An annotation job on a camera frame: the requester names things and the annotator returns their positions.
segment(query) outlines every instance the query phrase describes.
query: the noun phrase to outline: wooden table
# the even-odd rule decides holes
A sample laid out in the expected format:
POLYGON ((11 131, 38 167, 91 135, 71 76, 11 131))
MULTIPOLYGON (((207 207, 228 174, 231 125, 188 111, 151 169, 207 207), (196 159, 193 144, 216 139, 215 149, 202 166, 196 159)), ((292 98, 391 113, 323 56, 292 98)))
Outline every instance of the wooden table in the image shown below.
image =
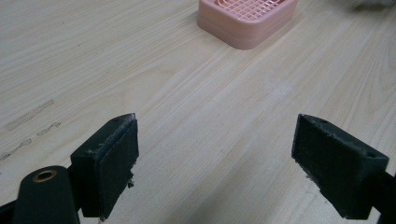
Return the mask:
POLYGON ((0 204, 135 112, 135 187, 107 223, 375 223, 374 209, 341 219, 290 157, 305 113, 396 170, 396 8, 340 2, 301 0, 285 27, 238 50, 196 25, 197 0, 1 1, 0 204))

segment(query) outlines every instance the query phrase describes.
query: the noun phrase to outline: table scratch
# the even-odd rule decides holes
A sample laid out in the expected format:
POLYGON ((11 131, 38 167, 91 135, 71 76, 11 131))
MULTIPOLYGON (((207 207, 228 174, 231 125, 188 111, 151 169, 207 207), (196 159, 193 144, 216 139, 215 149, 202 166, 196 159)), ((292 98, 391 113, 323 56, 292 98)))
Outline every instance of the table scratch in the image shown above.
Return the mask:
POLYGON ((5 126, 5 129, 7 131, 12 131, 16 129, 18 126, 22 125, 23 123, 31 120, 34 118, 37 114, 39 114, 41 111, 43 111, 45 108, 49 107, 50 105, 53 105, 54 102, 53 100, 49 100, 43 105, 38 106, 37 108, 33 109, 32 111, 20 116, 19 118, 15 119, 14 121, 11 121, 5 126))
POLYGON ((32 143, 32 139, 31 139, 31 138, 22 141, 22 142, 20 143, 20 145, 17 146, 15 149, 13 149, 13 150, 11 150, 11 151, 9 151, 9 152, 4 152, 4 153, 2 153, 2 154, 0 155, 0 161, 5 161, 9 156, 11 156, 14 152, 16 152, 20 147, 27 146, 27 145, 29 145, 29 144, 31 144, 31 143, 32 143))
POLYGON ((61 124, 62 124, 61 122, 52 123, 48 128, 44 129, 43 131, 40 131, 40 132, 36 133, 36 135, 37 136, 41 136, 41 135, 49 132, 52 127, 58 128, 61 124))

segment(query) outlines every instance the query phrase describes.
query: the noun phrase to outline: screw hole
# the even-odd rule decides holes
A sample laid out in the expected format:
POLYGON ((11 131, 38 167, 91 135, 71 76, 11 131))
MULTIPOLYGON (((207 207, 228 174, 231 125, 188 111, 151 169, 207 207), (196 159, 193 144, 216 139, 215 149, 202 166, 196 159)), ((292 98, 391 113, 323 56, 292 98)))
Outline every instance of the screw hole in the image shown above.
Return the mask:
POLYGON ((372 152, 367 153, 367 156, 370 158, 375 158, 375 154, 372 152))
POLYGON ((33 182, 36 182, 36 183, 45 182, 45 181, 50 180, 53 177, 55 177, 56 174, 57 174, 57 172, 55 170, 48 170, 48 171, 40 172, 39 174, 35 175, 35 177, 33 177, 33 182))

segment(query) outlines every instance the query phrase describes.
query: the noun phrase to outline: wood grain surface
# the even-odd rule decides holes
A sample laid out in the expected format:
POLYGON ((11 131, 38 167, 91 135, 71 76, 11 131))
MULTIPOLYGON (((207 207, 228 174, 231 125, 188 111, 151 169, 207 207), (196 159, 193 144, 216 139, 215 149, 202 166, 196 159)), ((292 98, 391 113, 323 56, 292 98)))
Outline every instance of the wood grain surface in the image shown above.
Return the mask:
MULTIPOLYGON (((0 204, 135 112, 135 187, 106 223, 376 223, 338 216, 290 157, 299 113, 396 171, 396 8, 300 0, 252 50, 196 25, 197 0, 0 1, 0 204)), ((81 217, 81 223, 98 223, 81 217)))

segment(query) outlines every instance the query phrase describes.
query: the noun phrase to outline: pink plastic container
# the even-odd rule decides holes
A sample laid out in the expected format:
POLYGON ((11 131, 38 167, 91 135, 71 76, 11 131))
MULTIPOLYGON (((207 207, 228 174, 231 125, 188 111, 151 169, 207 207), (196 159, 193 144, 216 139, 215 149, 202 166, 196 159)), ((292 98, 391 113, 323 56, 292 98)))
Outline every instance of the pink plastic container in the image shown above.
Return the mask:
POLYGON ((236 49, 253 49, 291 20, 297 0, 200 0, 198 25, 236 49))

